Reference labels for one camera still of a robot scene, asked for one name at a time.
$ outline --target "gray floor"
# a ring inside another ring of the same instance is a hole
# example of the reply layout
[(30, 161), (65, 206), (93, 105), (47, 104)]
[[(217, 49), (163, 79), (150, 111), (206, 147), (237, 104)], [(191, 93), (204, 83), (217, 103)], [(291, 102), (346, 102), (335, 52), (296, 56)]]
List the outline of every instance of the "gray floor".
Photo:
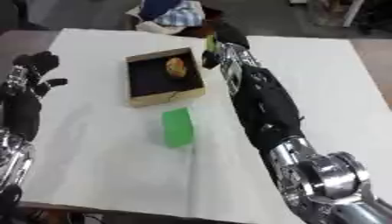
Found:
[[(30, 0), (31, 20), (51, 29), (91, 28), (121, 30), (123, 13), (140, 0)], [(247, 35), (358, 38), (355, 29), (319, 27), (304, 6), (290, 7), (288, 0), (200, 0), (225, 12), (226, 20)], [(369, 36), (389, 38), (376, 32)]]

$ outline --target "green block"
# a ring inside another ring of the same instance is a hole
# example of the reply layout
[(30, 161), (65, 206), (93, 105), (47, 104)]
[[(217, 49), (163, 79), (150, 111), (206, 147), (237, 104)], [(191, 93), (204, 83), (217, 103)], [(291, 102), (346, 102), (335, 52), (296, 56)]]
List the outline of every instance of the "green block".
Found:
[(215, 44), (214, 35), (209, 35), (206, 37), (206, 50), (215, 53), (216, 44)]
[(174, 109), (162, 114), (164, 141), (170, 148), (193, 142), (193, 126), (187, 108)]

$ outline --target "wooden tray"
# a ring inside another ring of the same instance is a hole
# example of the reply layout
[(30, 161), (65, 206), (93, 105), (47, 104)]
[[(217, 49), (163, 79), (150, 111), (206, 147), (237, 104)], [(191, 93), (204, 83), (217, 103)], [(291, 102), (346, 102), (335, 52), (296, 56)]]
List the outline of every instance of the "wooden tray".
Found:
[[(171, 58), (184, 61), (187, 73), (183, 79), (173, 79), (166, 72)], [(205, 86), (190, 48), (154, 52), (126, 58), (129, 72), (129, 98), (134, 107), (174, 102), (202, 96)]]

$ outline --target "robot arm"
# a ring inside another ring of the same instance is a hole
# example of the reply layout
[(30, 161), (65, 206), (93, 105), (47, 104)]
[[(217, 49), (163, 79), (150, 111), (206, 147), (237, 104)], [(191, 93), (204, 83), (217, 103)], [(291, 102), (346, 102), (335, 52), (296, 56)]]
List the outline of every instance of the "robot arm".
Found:
[(258, 149), (289, 209), (306, 223), (392, 223), (367, 170), (346, 152), (320, 155), (301, 131), (295, 102), (255, 60), (236, 29), (218, 24), (203, 66), (220, 70), (249, 141)]
[(3, 126), (0, 128), (0, 220), (13, 216), (21, 196), (25, 174), (34, 159), (31, 141), (39, 130), (40, 100), (51, 88), (66, 85), (66, 79), (40, 82), (59, 65), (50, 52), (21, 55), (0, 86)]

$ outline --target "white tabletop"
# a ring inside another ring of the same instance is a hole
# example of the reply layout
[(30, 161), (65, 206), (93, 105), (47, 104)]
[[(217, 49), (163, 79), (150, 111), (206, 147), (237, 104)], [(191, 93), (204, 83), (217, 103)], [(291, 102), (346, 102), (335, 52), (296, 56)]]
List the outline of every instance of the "white tabletop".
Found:
[[(322, 153), (348, 151), (392, 201), (392, 116), (348, 41), (249, 37), (253, 54), (287, 87), (304, 133)], [(69, 85), (44, 100), (37, 161), (24, 201), (247, 223), (302, 223), (285, 206), (245, 137), (219, 69), (200, 68), (206, 95), (146, 108), (128, 105), (125, 57), (204, 41), (133, 31), (64, 30), (51, 47)], [(195, 142), (167, 149), (161, 114), (188, 107)]]

